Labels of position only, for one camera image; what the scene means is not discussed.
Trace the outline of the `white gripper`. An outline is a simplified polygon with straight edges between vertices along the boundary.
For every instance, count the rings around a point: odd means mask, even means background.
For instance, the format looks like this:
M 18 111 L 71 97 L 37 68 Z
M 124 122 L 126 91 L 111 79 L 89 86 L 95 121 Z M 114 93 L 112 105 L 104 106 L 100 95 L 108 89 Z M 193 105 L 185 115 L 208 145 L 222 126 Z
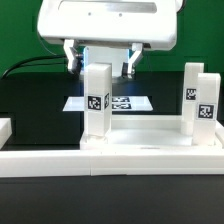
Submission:
M 61 44 L 67 69 L 79 74 L 81 46 L 129 48 L 132 56 L 123 63 L 121 76 L 133 79 L 135 66 L 148 50 L 170 50 L 177 39 L 176 0 L 43 0 L 38 32 L 50 43 Z

